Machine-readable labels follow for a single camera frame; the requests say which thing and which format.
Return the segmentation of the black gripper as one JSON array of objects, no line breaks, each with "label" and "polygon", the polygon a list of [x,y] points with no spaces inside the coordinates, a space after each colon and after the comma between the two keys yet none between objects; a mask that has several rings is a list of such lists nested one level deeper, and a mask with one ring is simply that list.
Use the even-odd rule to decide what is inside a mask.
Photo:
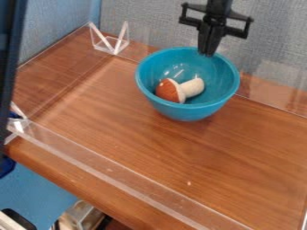
[{"label": "black gripper", "polygon": [[[209,2],[207,4],[182,4],[183,12],[179,23],[197,27],[198,29],[198,51],[202,55],[214,56],[219,43],[225,36],[246,39],[250,27],[254,22],[252,16],[243,15],[231,9],[233,2]],[[205,16],[202,19],[187,15],[189,11],[197,11]],[[227,21],[234,20],[245,23],[245,27],[235,28],[227,25]]]}]

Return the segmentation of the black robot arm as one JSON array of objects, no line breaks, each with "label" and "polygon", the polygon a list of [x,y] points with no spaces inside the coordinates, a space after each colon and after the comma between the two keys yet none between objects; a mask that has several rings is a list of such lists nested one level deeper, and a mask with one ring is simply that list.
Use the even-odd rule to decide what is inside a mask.
[{"label": "black robot arm", "polygon": [[[233,1],[207,0],[207,4],[190,4],[187,2],[182,4],[183,12],[179,23],[198,29],[198,52],[207,57],[215,55],[219,43],[226,36],[241,39],[249,37],[254,18],[231,9]],[[229,19],[246,22],[245,28],[229,26]]]}]

